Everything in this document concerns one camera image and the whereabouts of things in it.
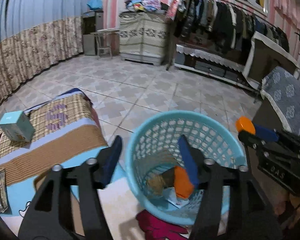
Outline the orange snack wrapper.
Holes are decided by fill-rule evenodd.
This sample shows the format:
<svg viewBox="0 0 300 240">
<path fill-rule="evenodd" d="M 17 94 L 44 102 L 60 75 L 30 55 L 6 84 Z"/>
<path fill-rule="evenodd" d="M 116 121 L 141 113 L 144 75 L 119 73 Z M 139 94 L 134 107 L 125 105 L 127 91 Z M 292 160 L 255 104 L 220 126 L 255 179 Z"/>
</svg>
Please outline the orange snack wrapper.
<svg viewBox="0 0 300 240">
<path fill-rule="evenodd" d="M 194 185 L 183 167 L 174 167 L 174 189 L 176 196 L 182 199 L 189 198 L 194 191 Z"/>
</svg>

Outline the grey water dispenser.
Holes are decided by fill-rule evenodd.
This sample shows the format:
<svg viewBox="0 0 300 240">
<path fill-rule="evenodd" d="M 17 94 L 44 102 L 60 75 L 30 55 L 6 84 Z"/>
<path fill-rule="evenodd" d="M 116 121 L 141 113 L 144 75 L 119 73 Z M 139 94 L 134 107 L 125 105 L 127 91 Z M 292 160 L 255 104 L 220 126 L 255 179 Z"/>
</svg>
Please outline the grey water dispenser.
<svg viewBox="0 0 300 240">
<path fill-rule="evenodd" d="M 82 14 L 84 55 L 97 55 L 96 32 L 101 29 L 103 29 L 103 10 L 87 11 Z"/>
</svg>

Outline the teal cardboard box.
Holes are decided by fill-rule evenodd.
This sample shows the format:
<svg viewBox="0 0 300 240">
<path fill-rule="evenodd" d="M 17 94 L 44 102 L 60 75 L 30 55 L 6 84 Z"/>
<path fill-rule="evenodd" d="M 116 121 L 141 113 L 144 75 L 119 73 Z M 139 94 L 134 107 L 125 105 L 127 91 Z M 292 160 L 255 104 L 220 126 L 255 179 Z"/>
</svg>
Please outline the teal cardboard box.
<svg viewBox="0 0 300 240">
<path fill-rule="evenodd" d="M 23 111 L 5 113 L 0 119 L 0 128 L 15 142 L 30 142 L 34 135 L 34 127 Z"/>
</svg>

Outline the patterned table blanket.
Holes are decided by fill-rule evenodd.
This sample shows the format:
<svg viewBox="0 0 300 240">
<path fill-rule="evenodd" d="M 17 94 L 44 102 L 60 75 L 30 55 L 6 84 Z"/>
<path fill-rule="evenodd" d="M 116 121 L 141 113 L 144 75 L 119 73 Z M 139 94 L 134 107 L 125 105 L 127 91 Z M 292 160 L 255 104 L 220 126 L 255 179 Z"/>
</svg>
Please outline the patterned table blanket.
<svg viewBox="0 0 300 240">
<path fill-rule="evenodd" d="M 74 88 L 27 110 L 36 135 L 17 146 L 0 129 L 0 171 L 6 172 L 8 210 L 1 219 L 17 235 L 27 209 L 53 165 L 77 166 L 106 147 L 96 112 L 88 97 Z M 114 239 L 143 239 L 136 214 L 141 206 L 129 189 L 126 174 L 117 165 L 111 183 L 99 191 Z"/>
</svg>

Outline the blue bag on dispenser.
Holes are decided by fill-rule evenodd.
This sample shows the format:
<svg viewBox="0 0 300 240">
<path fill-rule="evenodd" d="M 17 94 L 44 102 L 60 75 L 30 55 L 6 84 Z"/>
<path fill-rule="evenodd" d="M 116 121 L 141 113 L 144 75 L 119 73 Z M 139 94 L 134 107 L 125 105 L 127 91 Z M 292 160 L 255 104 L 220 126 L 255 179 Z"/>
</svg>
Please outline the blue bag on dispenser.
<svg viewBox="0 0 300 240">
<path fill-rule="evenodd" d="M 103 10 L 102 0 L 89 0 L 87 6 L 90 10 Z"/>
</svg>

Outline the magenta cloth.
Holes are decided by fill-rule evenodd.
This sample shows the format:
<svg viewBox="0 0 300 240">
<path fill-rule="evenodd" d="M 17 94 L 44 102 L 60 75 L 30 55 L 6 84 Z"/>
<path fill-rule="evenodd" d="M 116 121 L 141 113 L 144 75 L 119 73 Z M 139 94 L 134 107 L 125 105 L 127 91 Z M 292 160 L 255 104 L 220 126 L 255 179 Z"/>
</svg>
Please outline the magenta cloth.
<svg viewBox="0 0 300 240">
<path fill-rule="evenodd" d="M 143 210 L 136 215 L 140 229 L 145 233 L 146 240 L 187 239 L 187 228 L 167 223 Z"/>
</svg>

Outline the cloth-covered cabinet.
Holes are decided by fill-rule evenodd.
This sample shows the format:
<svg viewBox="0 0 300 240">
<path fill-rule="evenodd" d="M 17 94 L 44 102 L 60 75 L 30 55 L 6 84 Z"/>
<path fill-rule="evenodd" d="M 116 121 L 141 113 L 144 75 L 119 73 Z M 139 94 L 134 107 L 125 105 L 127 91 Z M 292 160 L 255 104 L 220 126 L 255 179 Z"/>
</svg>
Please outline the cloth-covered cabinet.
<svg viewBox="0 0 300 240">
<path fill-rule="evenodd" d="M 165 61 L 170 28 L 162 11 L 121 13 L 119 35 L 121 59 L 154 66 Z"/>
</svg>

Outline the clothes rack with garments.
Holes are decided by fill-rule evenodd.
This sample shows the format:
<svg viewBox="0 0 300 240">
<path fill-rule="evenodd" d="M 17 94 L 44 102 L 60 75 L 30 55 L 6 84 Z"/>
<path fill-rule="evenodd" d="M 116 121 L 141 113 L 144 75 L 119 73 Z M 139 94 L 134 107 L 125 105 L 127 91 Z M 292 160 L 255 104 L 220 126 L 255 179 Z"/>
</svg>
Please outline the clothes rack with garments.
<svg viewBox="0 0 300 240">
<path fill-rule="evenodd" d="M 212 42 L 212 49 L 222 55 L 235 53 L 244 65 L 251 50 L 251 39 L 258 32 L 290 52 L 286 33 L 269 25 L 243 9 L 221 0 L 174 0 L 175 28 L 173 35 L 184 41 L 203 37 Z"/>
</svg>

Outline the low lace-covered tv stand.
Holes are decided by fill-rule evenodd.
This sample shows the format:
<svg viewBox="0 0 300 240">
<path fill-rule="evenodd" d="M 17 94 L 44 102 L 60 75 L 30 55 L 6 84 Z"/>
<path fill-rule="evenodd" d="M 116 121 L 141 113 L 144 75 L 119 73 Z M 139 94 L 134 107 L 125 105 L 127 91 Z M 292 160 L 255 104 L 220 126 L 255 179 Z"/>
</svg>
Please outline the low lace-covered tv stand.
<svg viewBox="0 0 300 240">
<path fill-rule="evenodd" d="M 222 81 L 243 90 L 257 92 L 257 88 L 244 77 L 243 65 L 199 47 L 177 44 L 173 65 L 175 68 Z"/>
</svg>

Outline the blue floral curtain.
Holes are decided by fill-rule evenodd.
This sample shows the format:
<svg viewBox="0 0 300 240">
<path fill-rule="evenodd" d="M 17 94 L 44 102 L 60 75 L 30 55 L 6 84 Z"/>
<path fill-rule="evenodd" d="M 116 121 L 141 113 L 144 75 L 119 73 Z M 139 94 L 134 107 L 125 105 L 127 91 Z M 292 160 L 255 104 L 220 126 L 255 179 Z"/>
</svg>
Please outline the blue floral curtain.
<svg viewBox="0 0 300 240">
<path fill-rule="evenodd" d="M 0 0 L 0 104 L 35 75 L 83 52 L 87 0 Z"/>
</svg>

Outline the grey patterned cloth cover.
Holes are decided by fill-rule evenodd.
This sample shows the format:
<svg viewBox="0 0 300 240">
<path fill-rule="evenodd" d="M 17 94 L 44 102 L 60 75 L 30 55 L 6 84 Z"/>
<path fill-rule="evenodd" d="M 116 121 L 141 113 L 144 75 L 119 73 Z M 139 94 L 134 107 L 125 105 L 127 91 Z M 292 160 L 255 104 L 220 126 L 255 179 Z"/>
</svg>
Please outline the grey patterned cloth cover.
<svg viewBox="0 0 300 240">
<path fill-rule="evenodd" d="M 282 128 L 300 137 L 300 82 L 277 66 L 262 80 L 261 96 L 270 102 Z"/>
</svg>

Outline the pile of folded clothes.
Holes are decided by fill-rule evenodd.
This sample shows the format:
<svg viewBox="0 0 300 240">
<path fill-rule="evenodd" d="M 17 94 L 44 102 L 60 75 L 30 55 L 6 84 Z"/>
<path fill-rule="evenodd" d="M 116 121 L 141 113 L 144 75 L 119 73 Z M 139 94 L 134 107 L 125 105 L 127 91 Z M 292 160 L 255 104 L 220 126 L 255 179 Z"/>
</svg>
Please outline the pile of folded clothes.
<svg viewBox="0 0 300 240">
<path fill-rule="evenodd" d="M 158 0 L 125 0 L 125 5 L 126 9 L 132 12 L 154 12 L 161 9 L 161 3 Z"/>
</svg>

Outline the small metal folding table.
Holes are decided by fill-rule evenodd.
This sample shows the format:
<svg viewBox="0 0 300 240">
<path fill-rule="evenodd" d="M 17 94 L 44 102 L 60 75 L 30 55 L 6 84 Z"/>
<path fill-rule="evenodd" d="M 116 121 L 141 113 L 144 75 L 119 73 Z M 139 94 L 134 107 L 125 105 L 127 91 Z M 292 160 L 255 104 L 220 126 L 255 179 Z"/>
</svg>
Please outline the small metal folding table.
<svg viewBox="0 0 300 240">
<path fill-rule="evenodd" d="M 98 59 L 104 55 L 109 55 L 112 58 L 120 54 L 119 32 L 118 28 L 109 28 L 91 33 L 96 42 L 96 55 Z"/>
</svg>

